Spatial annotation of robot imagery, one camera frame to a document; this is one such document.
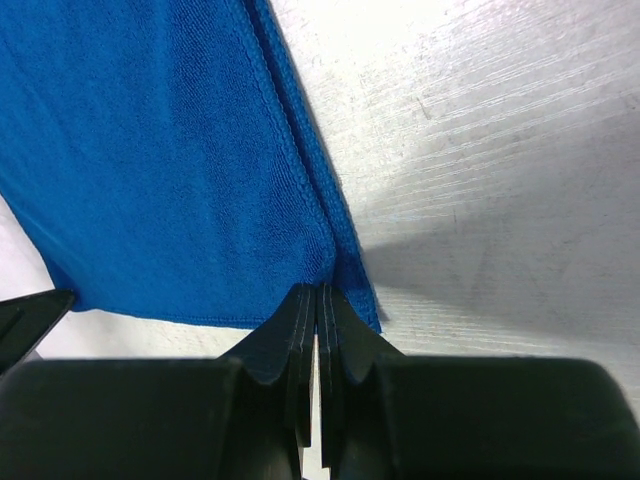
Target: microfiber cloth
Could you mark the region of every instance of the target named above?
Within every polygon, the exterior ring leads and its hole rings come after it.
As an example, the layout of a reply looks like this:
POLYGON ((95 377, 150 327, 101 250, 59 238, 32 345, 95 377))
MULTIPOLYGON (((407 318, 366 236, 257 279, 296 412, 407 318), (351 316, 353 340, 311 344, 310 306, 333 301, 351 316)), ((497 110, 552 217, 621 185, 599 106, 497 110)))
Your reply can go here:
POLYGON ((380 329, 265 0, 6 3, 0 193, 76 310, 254 328, 330 282, 380 329))

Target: white surface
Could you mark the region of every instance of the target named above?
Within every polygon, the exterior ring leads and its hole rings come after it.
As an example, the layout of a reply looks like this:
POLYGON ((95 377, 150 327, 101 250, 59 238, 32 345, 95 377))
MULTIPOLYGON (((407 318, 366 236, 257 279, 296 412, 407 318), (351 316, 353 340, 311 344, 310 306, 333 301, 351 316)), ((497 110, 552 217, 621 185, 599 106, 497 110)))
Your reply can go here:
MULTIPOLYGON (((387 338, 591 358, 640 411, 640 2, 273 4, 387 338)), ((37 252, 0 220, 0 297, 46 288, 37 252)), ((217 355, 242 335, 88 313, 40 351, 217 355)))

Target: black plastic part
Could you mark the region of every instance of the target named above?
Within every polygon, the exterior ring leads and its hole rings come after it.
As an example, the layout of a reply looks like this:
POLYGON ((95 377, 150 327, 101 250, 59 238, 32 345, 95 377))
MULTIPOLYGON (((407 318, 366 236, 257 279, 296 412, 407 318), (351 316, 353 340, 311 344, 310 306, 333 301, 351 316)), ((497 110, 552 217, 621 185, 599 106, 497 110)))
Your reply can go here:
POLYGON ((0 382, 0 479, 301 478, 315 291, 215 360, 41 361, 0 382))
POLYGON ((73 305, 69 290, 0 302, 0 374, 25 358, 73 305))
POLYGON ((340 291, 296 285, 219 359, 17 363, 72 301, 0 304, 0 479, 300 479, 314 324, 334 480, 640 478, 633 415, 590 362, 404 356, 340 291))
POLYGON ((407 357, 339 291, 317 304, 332 479, 640 478, 638 427, 598 365, 407 357))

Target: fabric fold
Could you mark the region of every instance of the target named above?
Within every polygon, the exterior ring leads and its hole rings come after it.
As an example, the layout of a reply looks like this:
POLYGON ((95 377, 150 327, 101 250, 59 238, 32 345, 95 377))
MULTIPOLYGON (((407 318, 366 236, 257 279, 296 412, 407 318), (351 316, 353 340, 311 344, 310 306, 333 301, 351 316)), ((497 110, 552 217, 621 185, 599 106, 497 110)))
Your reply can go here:
POLYGON ((254 328, 331 282, 379 329, 262 0, 0 12, 0 193, 76 309, 254 328))

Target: blue towel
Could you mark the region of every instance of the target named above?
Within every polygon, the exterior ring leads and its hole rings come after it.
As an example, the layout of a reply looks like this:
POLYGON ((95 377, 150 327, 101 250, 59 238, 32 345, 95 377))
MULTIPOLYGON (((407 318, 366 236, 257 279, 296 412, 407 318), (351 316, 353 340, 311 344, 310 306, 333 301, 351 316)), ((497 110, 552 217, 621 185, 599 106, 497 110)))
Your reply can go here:
POLYGON ((379 331, 265 0, 5 4, 0 193, 77 310, 254 328, 331 282, 379 331))

